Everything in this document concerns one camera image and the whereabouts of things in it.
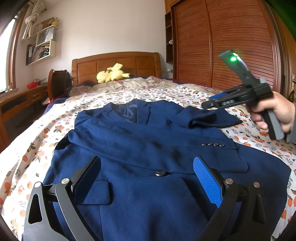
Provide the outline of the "grey sleeve forearm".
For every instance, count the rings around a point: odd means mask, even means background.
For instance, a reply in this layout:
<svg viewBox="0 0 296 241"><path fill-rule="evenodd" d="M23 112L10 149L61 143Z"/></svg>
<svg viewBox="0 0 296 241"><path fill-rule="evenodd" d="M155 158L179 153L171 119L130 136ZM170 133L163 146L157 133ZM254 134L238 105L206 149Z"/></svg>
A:
<svg viewBox="0 0 296 241"><path fill-rule="evenodd" d="M287 134L286 141L292 144L296 144L296 129L291 130L290 133Z"/></svg>

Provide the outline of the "person's right hand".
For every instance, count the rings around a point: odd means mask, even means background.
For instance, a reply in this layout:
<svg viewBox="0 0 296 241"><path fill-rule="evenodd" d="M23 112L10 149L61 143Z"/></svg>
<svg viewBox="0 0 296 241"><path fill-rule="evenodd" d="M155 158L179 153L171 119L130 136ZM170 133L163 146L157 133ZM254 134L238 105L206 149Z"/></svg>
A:
<svg viewBox="0 0 296 241"><path fill-rule="evenodd" d="M251 119L258 126L260 132L269 132L268 124L261 116L261 113L265 109L272 109L274 111L274 114L279 120L284 133L289 133L293 129L295 122L295 105L278 92L274 91L273 97L259 101L257 105L252 108L249 108L248 106L246 108L250 113Z"/></svg>

